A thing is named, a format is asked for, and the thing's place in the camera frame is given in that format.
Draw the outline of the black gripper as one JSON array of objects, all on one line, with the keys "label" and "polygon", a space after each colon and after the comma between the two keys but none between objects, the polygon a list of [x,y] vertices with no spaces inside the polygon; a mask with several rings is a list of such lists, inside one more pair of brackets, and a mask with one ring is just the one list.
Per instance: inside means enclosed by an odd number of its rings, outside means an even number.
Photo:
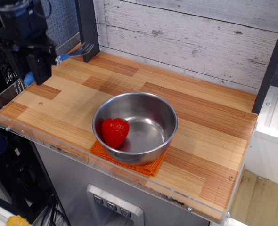
[{"label": "black gripper", "polygon": [[42,85],[52,75],[57,54],[56,44],[46,35],[49,16],[43,7],[0,7],[0,46],[17,75],[27,74],[27,85]]}]

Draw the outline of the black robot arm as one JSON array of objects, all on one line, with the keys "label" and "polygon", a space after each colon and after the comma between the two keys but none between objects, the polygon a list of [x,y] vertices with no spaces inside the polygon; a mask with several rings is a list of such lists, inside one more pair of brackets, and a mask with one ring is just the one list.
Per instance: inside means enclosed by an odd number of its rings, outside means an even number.
[{"label": "black robot arm", "polygon": [[0,50],[27,85],[43,84],[56,64],[56,44],[46,34],[48,17],[39,0],[0,0]]}]

